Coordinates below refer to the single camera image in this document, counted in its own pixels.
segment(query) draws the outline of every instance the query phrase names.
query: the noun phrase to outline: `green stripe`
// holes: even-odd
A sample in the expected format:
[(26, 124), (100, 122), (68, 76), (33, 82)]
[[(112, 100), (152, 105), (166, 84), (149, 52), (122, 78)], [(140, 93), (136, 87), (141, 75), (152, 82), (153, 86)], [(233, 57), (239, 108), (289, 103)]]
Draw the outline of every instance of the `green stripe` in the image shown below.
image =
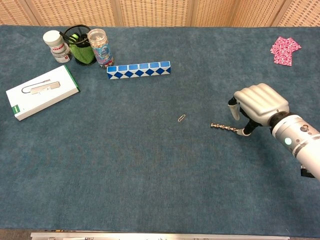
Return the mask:
[(12, 111), (13, 111), (14, 114), (19, 113), (20, 112), (19, 106), (18, 105), (13, 106), (12, 107)]
[(67, 66), (66, 66), (66, 65), (64, 65), (64, 67), (65, 67), (65, 69), (67, 70), (67, 72), (69, 73), (69, 75), (70, 75), (70, 77), (71, 77), (71, 79), (72, 79), (72, 81), (73, 81), (74, 85), (76, 86), (76, 88), (77, 88), (77, 89), (78, 89), (78, 91), (80, 92), (80, 88), (79, 88), (79, 86), (78, 86), (78, 84), (77, 84), (76, 80), (74, 79), (74, 77), (71, 75), (71, 73), (70, 73), (69, 69), (67, 68)]

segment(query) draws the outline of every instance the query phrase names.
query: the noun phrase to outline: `beige wall panel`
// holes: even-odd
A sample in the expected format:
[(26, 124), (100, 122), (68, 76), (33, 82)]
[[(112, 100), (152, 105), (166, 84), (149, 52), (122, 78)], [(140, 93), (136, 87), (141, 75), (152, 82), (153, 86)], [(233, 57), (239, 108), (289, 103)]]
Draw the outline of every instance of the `beige wall panel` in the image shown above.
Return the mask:
[(24, 9), (22, 0), (0, 0), (0, 24), (1, 25), (38, 25), (32, 19), (32, 13), (28, 8)]
[(278, 26), (320, 26), (320, 0), (293, 0)]
[(26, 0), (44, 26), (115, 26), (111, 0)]
[(225, 27), (229, 25), (235, 0), (195, 0), (192, 25), (196, 27)]
[(188, 26), (189, 0), (119, 0), (125, 27)]
[(232, 27), (269, 27), (284, 0), (239, 0)]

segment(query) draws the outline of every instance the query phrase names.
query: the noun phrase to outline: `pink patterned fabric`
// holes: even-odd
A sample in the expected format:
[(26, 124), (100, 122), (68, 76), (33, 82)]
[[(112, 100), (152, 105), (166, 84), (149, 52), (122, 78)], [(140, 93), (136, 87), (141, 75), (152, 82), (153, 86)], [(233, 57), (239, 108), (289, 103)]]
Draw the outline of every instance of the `pink patterned fabric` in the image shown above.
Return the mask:
[(301, 49), (301, 46), (292, 37), (279, 36), (272, 45), (270, 52), (274, 54), (273, 62), (286, 66), (292, 66), (292, 53)]

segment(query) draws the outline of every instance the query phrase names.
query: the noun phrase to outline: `product box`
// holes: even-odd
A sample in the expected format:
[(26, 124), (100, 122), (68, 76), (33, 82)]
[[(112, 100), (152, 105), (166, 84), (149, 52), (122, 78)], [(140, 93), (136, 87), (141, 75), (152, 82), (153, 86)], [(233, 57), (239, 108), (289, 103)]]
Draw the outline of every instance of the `product box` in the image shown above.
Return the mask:
[(63, 65), (7, 90), (6, 95), (14, 116), (21, 121), (79, 91), (67, 66)]

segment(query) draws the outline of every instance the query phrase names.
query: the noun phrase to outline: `blue carpet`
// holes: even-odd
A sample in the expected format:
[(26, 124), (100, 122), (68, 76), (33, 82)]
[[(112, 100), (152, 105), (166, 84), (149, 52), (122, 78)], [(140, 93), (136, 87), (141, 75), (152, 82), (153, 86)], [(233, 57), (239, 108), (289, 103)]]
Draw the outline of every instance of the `blue carpet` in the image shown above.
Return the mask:
[[(72, 59), (81, 92), (20, 122), (5, 91), (61, 66), (52, 29), (0, 26), (0, 228), (320, 237), (320, 183), (269, 128), (210, 128), (244, 127), (228, 100), (266, 83), (320, 129), (320, 28), (104, 28), (116, 65), (171, 74), (109, 80)], [(302, 46), (292, 67), (273, 63), (278, 36)]]

